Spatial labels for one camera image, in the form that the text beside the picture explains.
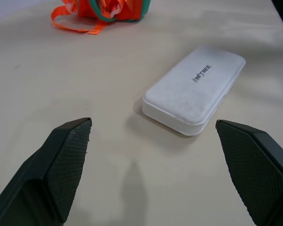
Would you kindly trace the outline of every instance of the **case lid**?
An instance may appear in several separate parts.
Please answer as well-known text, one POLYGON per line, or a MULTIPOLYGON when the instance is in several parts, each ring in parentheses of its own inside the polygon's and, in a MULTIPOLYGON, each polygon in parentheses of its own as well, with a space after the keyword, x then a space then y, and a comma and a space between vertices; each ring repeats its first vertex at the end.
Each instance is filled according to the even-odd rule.
POLYGON ((144 100, 185 124, 209 120, 245 65, 236 54, 198 47, 145 94, 144 100))

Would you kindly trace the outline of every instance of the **white plastic case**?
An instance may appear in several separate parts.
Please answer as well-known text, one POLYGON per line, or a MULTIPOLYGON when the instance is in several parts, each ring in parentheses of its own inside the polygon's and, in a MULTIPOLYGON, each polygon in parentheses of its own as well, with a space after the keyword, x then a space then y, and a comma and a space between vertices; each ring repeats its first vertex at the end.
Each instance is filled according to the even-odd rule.
POLYGON ((187 135, 203 131, 240 75, 245 60, 236 54, 198 47, 144 95, 147 116, 187 135))

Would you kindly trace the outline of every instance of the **table surface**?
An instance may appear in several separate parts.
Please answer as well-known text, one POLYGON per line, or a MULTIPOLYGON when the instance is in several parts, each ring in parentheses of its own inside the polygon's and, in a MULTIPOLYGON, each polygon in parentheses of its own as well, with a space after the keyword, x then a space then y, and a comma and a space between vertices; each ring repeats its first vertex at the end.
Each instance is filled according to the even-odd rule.
POLYGON ((91 116, 66 226, 253 226, 215 121, 265 130, 283 147, 283 24, 271 1, 153 0, 141 22, 98 36, 53 28, 56 5, 0 20, 0 193, 55 127, 91 116), (247 65, 203 133, 187 138, 143 116, 141 97, 201 44, 247 65))

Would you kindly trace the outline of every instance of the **orange bag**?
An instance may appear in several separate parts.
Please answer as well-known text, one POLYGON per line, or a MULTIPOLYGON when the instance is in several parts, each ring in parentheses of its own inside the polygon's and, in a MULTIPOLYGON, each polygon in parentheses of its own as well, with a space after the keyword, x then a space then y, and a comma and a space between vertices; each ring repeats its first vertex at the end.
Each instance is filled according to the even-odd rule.
POLYGON ((88 34, 100 33, 114 21, 133 22, 143 18, 148 12, 150 0, 62 0, 64 6, 57 7, 51 13, 52 23, 61 29, 88 34), (74 29, 55 22, 55 18, 63 15, 76 14, 79 17, 97 19, 92 30, 74 29))

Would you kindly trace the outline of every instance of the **white case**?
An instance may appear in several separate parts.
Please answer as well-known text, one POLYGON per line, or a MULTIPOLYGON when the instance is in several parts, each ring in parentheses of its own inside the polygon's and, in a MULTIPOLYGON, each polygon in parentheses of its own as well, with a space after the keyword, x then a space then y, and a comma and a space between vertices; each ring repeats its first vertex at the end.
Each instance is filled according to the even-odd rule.
POLYGON ((144 95, 147 116, 187 135, 203 131, 239 77, 245 60, 236 54, 201 46, 144 95))

